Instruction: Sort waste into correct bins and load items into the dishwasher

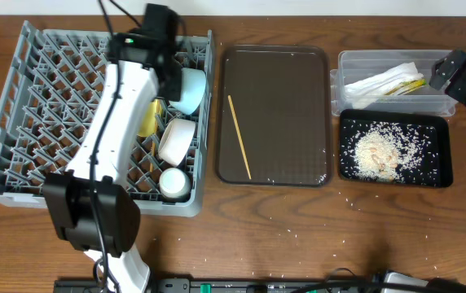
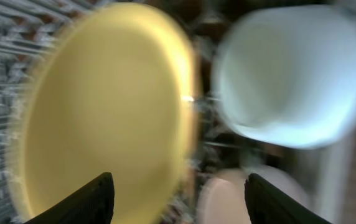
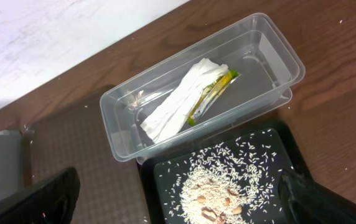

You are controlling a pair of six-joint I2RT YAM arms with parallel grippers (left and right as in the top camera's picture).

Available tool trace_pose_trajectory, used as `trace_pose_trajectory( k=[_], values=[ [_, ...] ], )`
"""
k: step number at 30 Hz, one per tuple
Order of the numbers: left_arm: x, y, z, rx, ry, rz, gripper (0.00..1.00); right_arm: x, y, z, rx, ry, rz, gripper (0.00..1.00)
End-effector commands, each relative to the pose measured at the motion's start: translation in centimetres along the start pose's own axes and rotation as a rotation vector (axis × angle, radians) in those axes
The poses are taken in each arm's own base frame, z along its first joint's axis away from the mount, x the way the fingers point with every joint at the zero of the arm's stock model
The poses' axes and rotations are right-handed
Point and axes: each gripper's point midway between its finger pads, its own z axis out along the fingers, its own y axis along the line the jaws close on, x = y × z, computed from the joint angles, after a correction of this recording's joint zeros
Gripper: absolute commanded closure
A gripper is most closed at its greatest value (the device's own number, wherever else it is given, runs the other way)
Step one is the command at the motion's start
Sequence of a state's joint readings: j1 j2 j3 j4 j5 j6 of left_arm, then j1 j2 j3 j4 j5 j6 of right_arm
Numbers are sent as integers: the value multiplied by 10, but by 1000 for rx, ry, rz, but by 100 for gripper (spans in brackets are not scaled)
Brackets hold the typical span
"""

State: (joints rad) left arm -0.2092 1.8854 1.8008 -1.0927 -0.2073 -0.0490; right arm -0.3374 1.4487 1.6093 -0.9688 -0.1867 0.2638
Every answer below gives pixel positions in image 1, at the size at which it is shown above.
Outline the white napkin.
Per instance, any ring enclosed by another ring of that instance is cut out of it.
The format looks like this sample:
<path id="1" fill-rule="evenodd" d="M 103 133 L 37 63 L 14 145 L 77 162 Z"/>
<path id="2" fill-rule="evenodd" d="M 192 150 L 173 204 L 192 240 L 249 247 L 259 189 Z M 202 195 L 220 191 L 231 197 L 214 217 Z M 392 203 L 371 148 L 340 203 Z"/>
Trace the white napkin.
<path id="1" fill-rule="evenodd" d="M 355 109 L 364 109 L 377 102 L 402 82 L 424 79 L 414 62 L 402 63 L 385 72 L 344 86 L 346 96 Z"/>

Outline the rice leftovers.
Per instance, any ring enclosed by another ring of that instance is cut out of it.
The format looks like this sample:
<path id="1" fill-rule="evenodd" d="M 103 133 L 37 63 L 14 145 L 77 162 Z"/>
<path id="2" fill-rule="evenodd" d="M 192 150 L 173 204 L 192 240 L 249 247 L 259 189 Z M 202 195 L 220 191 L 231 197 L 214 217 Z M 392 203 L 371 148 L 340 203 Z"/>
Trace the rice leftovers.
<path id="1" fill-rule="evenodd" d="M 341 175 L 358 181 L 440 186 L 437 148 L 433 126 L 343 120 Z"/>

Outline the green chopstick wrapper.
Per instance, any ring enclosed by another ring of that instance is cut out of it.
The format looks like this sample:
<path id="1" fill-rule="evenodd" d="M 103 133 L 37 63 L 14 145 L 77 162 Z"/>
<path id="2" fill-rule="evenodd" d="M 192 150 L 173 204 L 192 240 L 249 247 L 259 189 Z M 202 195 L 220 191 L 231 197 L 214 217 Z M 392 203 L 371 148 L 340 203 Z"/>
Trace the green chopstick wrapper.
<path id="1" fill-rule="evenodd" d="M 409 94 L 410 92 L 413 92 L 415 90 L 418 90 L 419 88 L 424 87 L 425 85 L 426 85 L 425 79 L 402 82 L 396 87 L 394 87 L 393 89 L 391 89 L 389 92 L 387 92 L 386 95 L 396 96 L 396 95 Z"/>

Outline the cream plastic cup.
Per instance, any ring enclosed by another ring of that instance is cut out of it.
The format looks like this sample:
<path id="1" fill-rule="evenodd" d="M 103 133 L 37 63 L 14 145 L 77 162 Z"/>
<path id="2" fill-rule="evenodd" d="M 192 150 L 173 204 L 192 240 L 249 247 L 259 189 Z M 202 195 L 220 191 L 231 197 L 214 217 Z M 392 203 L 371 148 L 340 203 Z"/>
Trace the cream plastic cup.
<path id="1" fill-rule="evenodd" d="M 167 199 L 179 200 L 191 192 L 191 183 L 188 175 L 179 168 L 168 168 L 159 179 L 160 192 Z"/>

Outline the light blue bowl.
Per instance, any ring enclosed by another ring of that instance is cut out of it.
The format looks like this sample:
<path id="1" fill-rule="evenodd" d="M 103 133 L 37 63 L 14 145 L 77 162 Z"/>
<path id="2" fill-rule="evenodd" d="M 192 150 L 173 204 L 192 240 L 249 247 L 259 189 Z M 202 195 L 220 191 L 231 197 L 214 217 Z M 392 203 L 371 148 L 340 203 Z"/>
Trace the light blue bowl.
<path id="1" fill-rule="evenodd" d="M 199 107 L 206 87 L 204 71 L 183 68 L 180 100 L 170 101 L 169 105 L 184 115 L 192 115 Z"/>

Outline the pink bowl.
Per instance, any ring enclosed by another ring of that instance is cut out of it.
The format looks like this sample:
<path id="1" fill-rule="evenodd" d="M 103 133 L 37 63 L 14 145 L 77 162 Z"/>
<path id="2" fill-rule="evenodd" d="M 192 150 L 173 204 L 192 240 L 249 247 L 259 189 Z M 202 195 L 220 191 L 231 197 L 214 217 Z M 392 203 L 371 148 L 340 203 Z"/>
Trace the pink bowl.
<path id="1" fill-rule="evenodd" d="M 184 159 L 196 131 L 196 123 L 175 118 L 171 120 L 160 140 L 159 157 L 177 167 Z"/>

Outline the wooden chopstick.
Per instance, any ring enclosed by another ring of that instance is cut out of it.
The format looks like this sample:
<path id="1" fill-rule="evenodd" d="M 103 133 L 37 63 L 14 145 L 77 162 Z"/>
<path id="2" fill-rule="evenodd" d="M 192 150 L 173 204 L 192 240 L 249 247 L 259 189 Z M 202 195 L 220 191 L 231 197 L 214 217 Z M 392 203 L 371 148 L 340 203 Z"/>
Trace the wooden chopstick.
<path id="1" fill-rule="evenodd" d="M 241 154 L 242 154 L 242 157 L 243 157 L 244 167 L 245 167 L 246 172 L 248 174 L 248 179 L 252 180 L 252 174 L 251 174 L 251 171 L 250 171 L 250 167 L 249 167 L 249 164 L 248 164 L 248 158 L 246 156 L 246 152 L 245 152 L 245 148 L 244 148 L 244 141 L 242 139 L 242 134 L 240 132 L 240 127 L 239 127 L 239 123 L 238 123 L 238 120 L 237 120 L 237 115 L 236 115 L 236 112 L 235 112 L 235 106 L 234 106 L 234 103 L 232 101 L 232 97 L 230 95 L 227 96 L 227 99 L 228 99 L 229 107 L 231 109 L 232 119 L 233 119 L 233 123 L 234 123 L 234 126 L 235 126 L 235 131 L 236 131 L 236 136 L 237 136 L 237 139 L 238 139 L 238 142 L 239 142 L 239 145 L 240 145 L 240 151 L 241 151 Z"/>
<path id="2" fill-rule="evenodd" d="M 153 138 L 150 138 L 149 142 L 149 172 L 152 173 L 156 169 L 157 161 L 155 157 L 155 152 L 156 152 L 156 143 Z"/>

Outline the yellow plate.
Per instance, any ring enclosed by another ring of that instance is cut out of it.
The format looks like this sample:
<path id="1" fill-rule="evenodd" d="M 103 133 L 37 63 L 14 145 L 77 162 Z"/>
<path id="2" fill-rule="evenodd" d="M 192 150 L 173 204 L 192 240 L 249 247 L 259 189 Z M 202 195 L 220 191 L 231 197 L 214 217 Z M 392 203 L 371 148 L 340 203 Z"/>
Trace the yellow plate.
<path id="1" fill-rule="evenodd" d="M 156 99 L 149 104 L 149 108 L 146 111 L 146 114 L 143 117 L 143 121 L 138 129 L 138 136 L 146 138 L 150 135 L 153 135 L 158 127 L 156 117 L 161 117 L 163 112 L 160 100 Z"/>

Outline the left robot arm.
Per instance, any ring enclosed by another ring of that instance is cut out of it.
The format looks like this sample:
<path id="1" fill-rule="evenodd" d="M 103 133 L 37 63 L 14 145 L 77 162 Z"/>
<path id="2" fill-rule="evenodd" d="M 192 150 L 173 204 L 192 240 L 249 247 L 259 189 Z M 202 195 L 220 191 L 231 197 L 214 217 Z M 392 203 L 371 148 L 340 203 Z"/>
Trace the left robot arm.
<path id="1" fill-rule="evenodd" d="M 64 173 L 42 192 L 59 239 L 95 260 L 104 292 L 144 292 L 150 269 L 135 245 L 140 210 L 125 189 L 138 128 L 157 97 L 179 99 L 174 36 L 117 33 L 109 42 L 102 97 Z"/>

